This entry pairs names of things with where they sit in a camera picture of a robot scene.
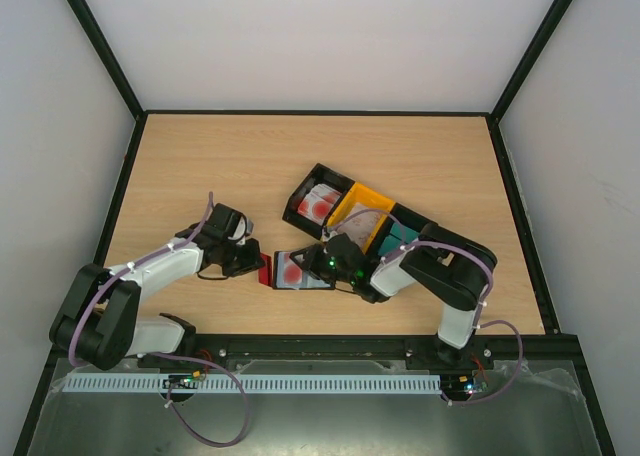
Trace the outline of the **black leather card holder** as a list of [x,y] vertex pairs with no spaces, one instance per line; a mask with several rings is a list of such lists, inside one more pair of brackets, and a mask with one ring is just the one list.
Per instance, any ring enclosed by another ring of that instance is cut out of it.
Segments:
[[273,260],[273,282],[275,290],[334,290],[335,286],[303,271],[290,258],[287,251],[276,251]]

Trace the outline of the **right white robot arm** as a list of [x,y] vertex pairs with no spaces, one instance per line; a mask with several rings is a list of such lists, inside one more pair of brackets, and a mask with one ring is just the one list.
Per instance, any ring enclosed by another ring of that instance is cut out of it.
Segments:
[[348,285],[371,304],[423,287],[443,304],[434,356],[455,368],[471,355],[469,341],[493,289],[498,259],[487,247],[428,223],[414,240],[379,257],[366,256],[349,236],[337,234],[292,252],[291,262],[332,289]]

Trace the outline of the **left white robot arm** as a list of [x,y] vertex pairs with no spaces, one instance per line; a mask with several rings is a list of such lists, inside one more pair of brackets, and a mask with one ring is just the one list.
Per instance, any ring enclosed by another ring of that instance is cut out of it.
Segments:
[[137,260],[76,274],[49,330],[74,366],[110,370],[129,356],[173,354],[190,325],[171,314],[142,317],[140,305],[174,282],[210,266],[226,280],[264,266],[254,224],[242,212],[209,203],[202,219]]

